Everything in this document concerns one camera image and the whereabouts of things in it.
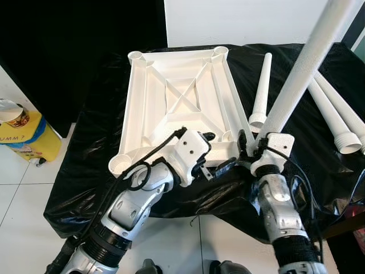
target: black backdrop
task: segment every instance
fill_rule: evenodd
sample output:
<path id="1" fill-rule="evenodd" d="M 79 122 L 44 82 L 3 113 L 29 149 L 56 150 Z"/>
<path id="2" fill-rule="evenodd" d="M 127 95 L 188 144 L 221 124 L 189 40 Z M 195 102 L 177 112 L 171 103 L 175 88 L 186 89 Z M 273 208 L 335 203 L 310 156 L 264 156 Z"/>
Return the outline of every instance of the black backdrop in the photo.
<path id="1" fill-rule="evenodd" d="M 0 65 L 62 136 L 102 56 L 167 46 L 163 0 L 7 1 L 0 10 Z"/>

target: robotic arm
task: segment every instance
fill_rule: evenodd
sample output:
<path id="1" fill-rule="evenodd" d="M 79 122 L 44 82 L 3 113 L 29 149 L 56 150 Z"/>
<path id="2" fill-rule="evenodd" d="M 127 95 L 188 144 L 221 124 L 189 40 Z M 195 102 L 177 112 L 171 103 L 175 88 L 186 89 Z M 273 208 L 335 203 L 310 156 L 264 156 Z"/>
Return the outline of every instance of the robotic arm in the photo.
<path id="1" fill-rule="evenodd" d="M 182 128 L 175 136 L 179 141 L 167 159 L 159 158 L 151 166 L 139 161 L 140 164 L 129 170 L 125 179 L 131 177 L 131 186 L 114 200 L 76 251 L 68 250 L 72 256 L 65 262 L 61 274 L 115 274 L 151 207 L 174 186 L 189 186 L 199 169 L 207 173 L 201 166 L 211 148 L 208 141 L 214 139 L 214 134 Z M 285 177 L 281 175 L 293 143 L 294 137 L 288 134 L 269 134 L 261 143 L 261 155 L 250 163 L 251 173 L 258 178 L 258 202 L 279 262 L 279 274 L 327 274 L 294 207 Z"/>

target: black plastic sheet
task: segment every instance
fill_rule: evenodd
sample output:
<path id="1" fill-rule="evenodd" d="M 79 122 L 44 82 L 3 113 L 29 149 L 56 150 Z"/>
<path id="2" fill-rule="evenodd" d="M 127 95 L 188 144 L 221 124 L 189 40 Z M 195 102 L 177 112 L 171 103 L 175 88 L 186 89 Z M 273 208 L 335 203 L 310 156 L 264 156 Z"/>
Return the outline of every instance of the black plastic sheet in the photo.
<path id="1" fill-rule="evenodd" d="M 302 46 L 227 46 L 230 49 L 228 65 L 247 117 L 253 109 L 264 55 L 268 52 L 273 55 L 267 105 L 270 110 Z M 60 237 L 81 233 L 115 180 L 109 173 L 108 162 L 119 148 L 130 69 L 126 56 L 111 54 L 102 61 L 91 85 L 44 211 L 45 218 Z M 320 72 L 364 119 L 364 63 L 344 45 L 334 44 Z M 360 152 L 341 155 L 336 150 L 334 138 L 308 92 L 284 132 L 295 137 L 291 157 L 310 179 L 320 207 L 316 215 L 323 230 L 336 221 L 349 203 L 364 199 L 364 156 Z M 297 174 L 297 170 L 287 163 L 284 175 L 288 181 L 293 174 Z M 234 167 L 226 176 L 213 182 L 197 178 L 190 187 L 175 187 L 165 194 L 153 206 L 151 216 L 173 218 L 214 214 L 250 236 L 267 242 L 263 222 L 255 207 L 253 182 L 255 178 L 243 167 Z M 308 227 L 307 193 L 299 187 L 295 197 L 299 207 L 304 208 L 301 217 Z"/>

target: white plastic panel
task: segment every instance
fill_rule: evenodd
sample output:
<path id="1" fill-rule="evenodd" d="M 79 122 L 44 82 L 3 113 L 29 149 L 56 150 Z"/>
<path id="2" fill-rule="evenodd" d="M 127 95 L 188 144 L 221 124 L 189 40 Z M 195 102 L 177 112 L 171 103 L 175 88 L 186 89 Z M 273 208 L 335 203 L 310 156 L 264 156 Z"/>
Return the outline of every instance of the white plastic panel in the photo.
<path id="1" fill-rule="evenodd" d="M 227 55 L 226 47 L 169 53 L 134 51 L 128 55 L 132 68 L 123 132 L 119 153 L 109 163 L 115 176 L 183 126 L 215 133 L 206 166 L 238 156 L 242 128 L 253 143 Z M 167 157 L 174 144 L 176 140 L 149 161 Z"/>

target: white plastic table leg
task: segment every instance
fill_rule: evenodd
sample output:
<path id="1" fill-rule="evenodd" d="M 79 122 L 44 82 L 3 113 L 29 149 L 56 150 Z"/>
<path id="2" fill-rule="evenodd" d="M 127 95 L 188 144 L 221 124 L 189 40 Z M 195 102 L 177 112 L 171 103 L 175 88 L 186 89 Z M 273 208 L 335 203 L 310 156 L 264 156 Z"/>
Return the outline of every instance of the white plastic table leg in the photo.
<path id="1" fill-rule="evenodd" d="M 266 122 L 255 140 L 254 150 L 258 146 L 259 140 L 268 133 L 282 131 L 334 39 L 341 31 L 355 1 L 333 0 L 328 2 L 268 114 Z"/>
<path id="2" fill-rule="evenodd" d="M 308 89 L 335 138 L 338 151 L 341 154 L 350 154 L 359 150 L 361 148 L 359 138 L 348 129 L 315 79 L 309 84 Z"/>
<path id="3" fill-rule="evenodd" d="M 337 90 L 320 73 L 316 73 L 315 80 L 341 115 L 349 129 L 357 135 L 362 144 L 361 152 L 365 154 L 365 124 L 347 102 L 337 93 Z"/>
<path id="4" fill-rule="evenodd" d="M 258 82 L 255 104 L 252 114 L 249 118 L 249 124 L 252 132 L 259 133 L 262 125 L 266 120 L 267 96 L 269 94 L 271 59 L 273 55 L 266 53 L 263 59 L 260 80 Z"/>

